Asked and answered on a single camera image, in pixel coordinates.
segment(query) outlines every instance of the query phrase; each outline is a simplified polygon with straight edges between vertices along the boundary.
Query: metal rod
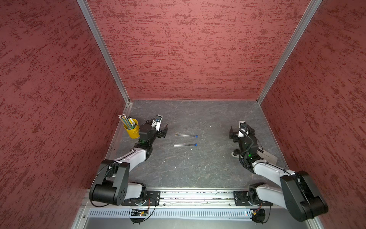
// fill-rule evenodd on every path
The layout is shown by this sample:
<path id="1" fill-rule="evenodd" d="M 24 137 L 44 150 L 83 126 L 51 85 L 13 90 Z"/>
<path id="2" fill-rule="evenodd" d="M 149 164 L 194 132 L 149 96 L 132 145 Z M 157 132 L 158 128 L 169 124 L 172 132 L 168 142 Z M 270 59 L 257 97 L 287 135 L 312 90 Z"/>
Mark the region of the metal rod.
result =
<path id="1" fill-rule="evenodd" d="M 183 136 L 183 137 L 198 137 L 198 135 L 187 135 L 187 134 L 175 134 L 175 136 Z"/>
<path id="2" fill-rule="evenodd" d="M 173 145 L 173 146 L 197 146 L 197 143 L 195 143 L 195 144 L 178 144 L 178 145 Z"/>

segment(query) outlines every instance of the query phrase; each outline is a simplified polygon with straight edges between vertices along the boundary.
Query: gray stone surface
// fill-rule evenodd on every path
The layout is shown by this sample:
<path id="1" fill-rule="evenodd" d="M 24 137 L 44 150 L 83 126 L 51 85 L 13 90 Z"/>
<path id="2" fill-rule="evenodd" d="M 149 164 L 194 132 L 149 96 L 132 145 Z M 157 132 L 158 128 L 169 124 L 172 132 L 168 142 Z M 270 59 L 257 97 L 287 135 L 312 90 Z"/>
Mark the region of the gray stone surface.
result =
<path id="1" fill-rule="evenodd" d="M 238 158 L 231 156 L 238 144 L 229 139 L 230 126 L 237 128 L 243 120 L 255 129 L 263 148 L 278 157 L 277 165 L 285 166 L 262 110 L 254 101 L 137 100 L 130 116 L 143 123 L 157 114 L 163 116 L 161 128 L 168 124 L 168 134 L 155 140 L 150 158 L 130 172 L 130 181 L 148 187 L 238 189 L 266 181 L 244 169 Z M 117 153 L 110 159 L 125 155 L 137 142 L 122 131 Z M 178 137 L 176 133 L 196 134 L 198 138 Z M 173 147 L 173 144 L 194 143 L 198 146 Z"/>

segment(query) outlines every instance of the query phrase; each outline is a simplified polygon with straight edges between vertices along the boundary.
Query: cable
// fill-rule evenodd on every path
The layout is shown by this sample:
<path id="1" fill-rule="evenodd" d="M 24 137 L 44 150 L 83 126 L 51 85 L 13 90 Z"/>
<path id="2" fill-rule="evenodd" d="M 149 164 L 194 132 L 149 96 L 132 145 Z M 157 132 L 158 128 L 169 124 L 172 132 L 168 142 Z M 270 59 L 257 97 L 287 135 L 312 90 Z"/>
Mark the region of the cable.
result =
<path id="1" fill-rule="evenodd" d="M 141 222 L 139 222 L 139 220 L 141 219 L 141 218 L 130 218 L 130 220 L 133 222 L 133 223 L 142 223 L 142 222 L 144 222 L 144 221 L 146 221 L 148 218 L 150 218 L 150 216 L 152 216 L 153 214 L 154 214 L 154 212 L 155 212 L 155 208 L 156 208 L 156 200 L 154 199 L 154 198 L 152 198 L 152 200 L 154 200 L 154 202 L 155 202 L 155 206 L 154 206 L 154 210 L 153 210 L 153 212 L 147 217 L 147 218 L 145 218 L 144 220 L 142 220 Z"/>
<path id="2" fill-rule="evenodd" d="M 258 140 L 258 138 L 257 138 L 257 141 L 259 142 L 259 144 L 261 145 L 261 148 L 262 148 L 262 150 L 260 150 L 260 149 L 258 149 L 258 150 L 259 150 L 260 152 L 264 153 L 264 149 L 263 149 L 262 143 Z"/>
<path id="3" fill-rule="evenodd" d="M 247 135 L 247 133 L 245 133 L 245 132 L 243 132 L 243 130 L 242 129 L 240 129 L 239 128 L 239 131 L 243 134 L 243 135 L 245 135 L 245 136 L 247 136 L 250 140 L 251 140 L 251 144 L 247 147 L 247 149 L 245 150 L 245 151 L 243 151 L 241 154 L 239 154 L 239 162 L 240 162 L 240 164 L 242 164 L 242 166 L 244 167 L 244 168 L 246 168 L 246 165 L 245 165 L 245 163 L 244 162 L 242 162 L 242 159 L 241 159 L 241 157 L 242 157 L 242 155 L 244 154 L 244 153 L 246 153 L 246 152 L 248 152 L 249 150 L 250 150 L 250 148 L 253 146 L 253 144 L 254 144 L 254 141 L 249 137 L 249 135 Z"/>
<path id="4" fill-rule="evenodd" d="M 253 212 L 259 211 L 259 209 L 261 209 L 261 207 L 262 207 L 262 204 L 263 204 L 263 202 L 261 203 L 261 205 L 259 206 L 259 208 L 257 208 L 257 209 L 256 209 L 256 210 L 254 210 Z"/>
<path id="5" fill-rule="evenodd" d="M 154 214 L 154 211 L 155 211 L 155 208 L 156 208 L 156 200 L 153 198 L 153 200 L 154 200 L 154 202 L 155 202 L 155 206 L 154 206 L 154 210 L 153 210 L 153 212 L 146 218 L 146 219 L 144 219 L 143 221 L 146 221 L 148 218 L 150 218 L 150 216 L 152 216 L 153 214 Z"/>
<path id="6" fill-rule="evenodd" d="M 257 164 L 255 164 L 255 165 L 253 166 L 253 168 L 252 168 L 252 169 L 254 169 L 254 167 L 255 167 L 256 165 L 258 165 L 258 164 L 268 164 L 268 165 L 274 166 L 274 167 L 276 167 L 276 168 L 278 168 L 278 169 L 282 170 L 284 173 L 288 173 L 290 176 L 292 176 L 292 175 L 293 175 L 293 174 L 289 173 L 289 172 L 287 171 L 287 169 L 283 169 L 283 168 L 278 167 L 278 166 L 276 166 L 276 165 L 272 165 L 272 164 L 270 164 L 269 162 L 257 162 Z"/>
<path id="7" fill-rule="evenodd" d="M 264 221 L 259 221 L 261 224 L 265 224 L 268 222 L 268 219 L 269 219 L 269 216 L 271 215 L 271 206 L 269 206 L 269 213 L 268 213 L 268 217 L 267 217 L 267 220 L 264 222 Z"/>
<path id="8" fill-rule="evenodd" d="M 120 161 L 120 160 L 123 160 L 124 158 L 121 158 L 121 159 L 119 159 L 119 160 L 114 160 L 113 161 L 113 163 L 115 163 L 115 162 L 118 162 L 118 161 Z M 105 167 L 107 167 L 107 166 L 109 166 L 110 164 L 108 164 L 108 165 L 105 165 L 98 173 L 97 173 L 97 175 L 95 176 L 95 178 L 94 178 L 94 180 L 93 180 L 93 182 L 91 183 L 91 185 L 93 185 L 93 183 L 94 183 L 94 181 L 95 181 L 95 179 L 97 179 L 97 177 L 98 177 L 98 175 L 100 174 L 100 172 L 105 168 Z M 103 206 L 96 206 L 95 204 L 93 204 L 93 202 L 92 202 L 92 200 L 90 200 L 90 203 L 94 206 L 94 207 L 105 207 L 105 206 L 107 206 L 107 205 L 109 205 L 109 204 L 106 204 L 106 205 L 103 205 Z"/>

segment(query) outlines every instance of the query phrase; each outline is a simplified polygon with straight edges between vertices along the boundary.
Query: red textured wall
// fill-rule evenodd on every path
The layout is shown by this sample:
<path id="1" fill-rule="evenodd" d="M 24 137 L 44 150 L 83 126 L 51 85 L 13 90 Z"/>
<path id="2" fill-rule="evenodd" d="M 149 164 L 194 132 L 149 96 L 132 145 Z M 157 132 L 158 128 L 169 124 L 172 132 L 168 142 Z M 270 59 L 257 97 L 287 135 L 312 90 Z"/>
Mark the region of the red textured wall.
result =
<path id="1" fill-rule="evenodd" d="M 366 1 L 323 0 L 262 103 L 289 167 L 311 174 L 326 228 L 366 225 Z"/>
<path id="2" fill-rule="evenodd" d="M 310 0 L 89 0 L 131 99 L 256 100 Z"/>
<path id="3" fill-rule="evenodd" d="M 69 229 L 123 100 L 75 0 L 0 3 L 0 228 Z"/>

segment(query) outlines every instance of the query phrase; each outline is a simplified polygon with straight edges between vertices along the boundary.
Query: metal base plate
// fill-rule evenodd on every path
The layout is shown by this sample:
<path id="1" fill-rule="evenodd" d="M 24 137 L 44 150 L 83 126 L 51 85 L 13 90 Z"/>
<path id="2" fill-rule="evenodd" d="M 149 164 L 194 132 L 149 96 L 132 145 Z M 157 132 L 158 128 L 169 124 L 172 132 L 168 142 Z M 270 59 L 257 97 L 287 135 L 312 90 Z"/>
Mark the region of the metal base plate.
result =
<path id="1" fill-rule="evenodd" d="M 147 197 L 146 198 L 150 198 L 150 205 L 154 206 L 156 201 L 156 206 L 159 206 L 159 202 L 160 202 L 160 191 L 147 191 Z M 135 204 L 135 202 L 132 201 L 132 199 L 127 199 L 124 200 L 121 204 L 122 206 L 147 206 L 148 202 L 145 201 L 143 204 L 141 205 L 137 205 Z"/>
<path id="2" fill-rule="evenodd" d="M 260 204 L 258 206 L 253 206 L 247 201 L 246 199 L 247 191 L 234 191 L 233 194 L 236 206 L 245 206 L 245 207 L 249 206 L 253 208 L 260 206 Z M 273 206 L 273 203 L 263 201 L 262 206 Z"/>

